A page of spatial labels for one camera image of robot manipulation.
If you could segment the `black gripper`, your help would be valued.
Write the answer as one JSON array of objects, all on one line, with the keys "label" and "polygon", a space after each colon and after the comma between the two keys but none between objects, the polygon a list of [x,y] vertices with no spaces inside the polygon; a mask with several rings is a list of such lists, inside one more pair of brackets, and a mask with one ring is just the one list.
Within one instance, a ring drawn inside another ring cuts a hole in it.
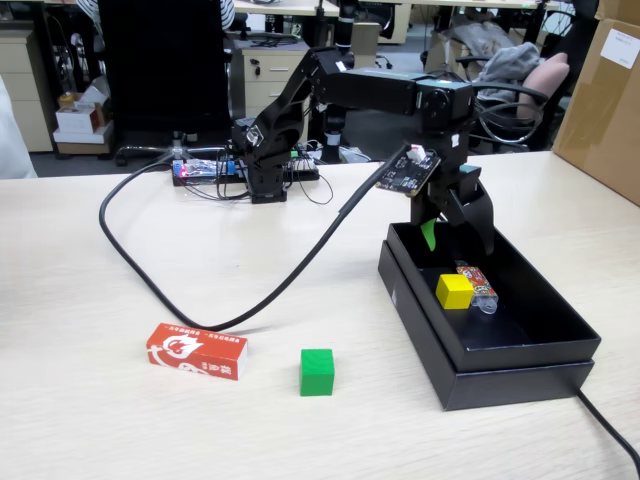
[{"label": "black gripper", "polygon": [[465,227],[477,237],[484,255],[494,252],[493,202],[479,182],[482,169],[467,163],[469,134],[450,133],[434,141],[440,162],[427,182],[427,193],[411,200],[411,223],[416,225],[431,252],[436,249],[435,225],[442,214],[437,205],[446,200],[444,216],[454,227]]}]

